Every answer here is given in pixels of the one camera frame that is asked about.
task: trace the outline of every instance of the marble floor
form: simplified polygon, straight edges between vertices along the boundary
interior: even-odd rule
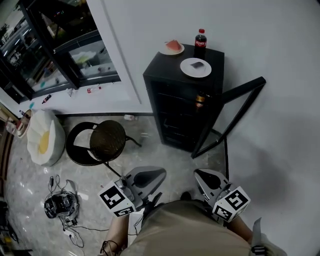
[[[192,159],[189,152],[161,144],[152,116],[139,116],[135,121],[125,121],[123,116],[67,117],[61,122],[68,134],[78,123],[101,123],[104,120],[118,121],[128,136],[142,144],[139,148],[128,141],[122,154],[110,162],[111,167],[120,174],[126,174],[138,166],[159,166],[166,169],[166,179],[154,193],[155,195],[158,192],[163,193],[159,203],[177,200],[184,191],[192,191],[194,198],[201,199],[193,176],[193,171],[197,168],[225,172],[223,145]],[[78,136],[75,144],[87,144],[89,137],[90,133],[84,131]],[[31,161],[27,151],[27,138],[15,137],[5,183],[9,221],[20,239],[20,243],[15,243],[15,247],[32,249],[32,255],[36,256],[95,256],[99,253],[107,231],[78,228],[77,231],[84,241],[84,248],[81,250],[63,233],[60,220],[49,219],[45,214],[44,200],[49,193],[49,178],[57,174],[60,175],[62,186],[67,179],[77,185],[80,193],[80,211],[77,218],[79,226],[91,229],[107,229],[110,226],[112,216],[101,203],[97,193],[101,190],[101,186],[111,180],[116,181],[116,175],[104,165],[93,167],[77,165],[70,160],[65,150],[60,160],[52,167],[36,165]],[[131,221],[130,234],[135,233],[132,223]]]

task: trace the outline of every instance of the window frame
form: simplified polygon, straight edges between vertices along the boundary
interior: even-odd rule
[[[85,77],[80,68],[72,59],[69,51],[77,49],[79,47],[102,41],[102,37],[98,30],[91,31],[84,35],[78,36],[70,41],[63,43],[58,47],[54,47],[53,38],[50,35],[39,10],[37,9],[36,2],[40,0],[21,0],[19,5],[21,11],[28,22],[29,27],[35,34],[37,40],[41,44],[45,53],[49,59],[53,62],[55,67],[61,72],[61,74],[67,80],[67,83],[42,89],[40,91],[34,91],[31,86],[23,79],[21,74],[15,70],[15,68],[6,60],[3,54],[0,54],[0,70],[6,74],[5,76],[11,82],[11,85],[15,86],[17,90],[24,96],[20,96],[17,90],[11,88],[11,86],[5,89],[6,93],[15,100],[18,104],[27,100],[32,100],[37,97],[41,97],[47,94],[52,94],[66,89],[77,90],[80,87],[115,83],[121,81],[117,71],[109,72],[108,74],[96,74],[95,77]]]

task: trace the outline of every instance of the wall baseboard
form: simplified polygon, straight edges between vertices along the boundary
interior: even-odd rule
[[[124,116],[124,115],[133,115],[137,117],[153,117],[154,113],[78,113],[78,114],[57,114],[56,117],[70,118],[70,117],[112,117],[112,116]]]

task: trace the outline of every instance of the black bar stool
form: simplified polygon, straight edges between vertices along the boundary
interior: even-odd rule
[[[93,130],[90,137],[90,148],[74,145],[76,137],[84,130]],[[107,120],[100,124],[82,122],[71,130],[66,139],[65,149],[71,160],[78,165],[97,166],[104,164],[117,176],[121,177],[119,173],[110,167],[109,162],[120,156],[125,148],[126,141],[129,140],[141,147],[141,144],[126,135],[125,129],[116,121]]]

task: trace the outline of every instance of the white bean bag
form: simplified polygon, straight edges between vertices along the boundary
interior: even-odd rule
[[[51,111],[38,110],[34,113],[26,136],[31,159],[40,166],[54,165],[64,151],[66,134]]]

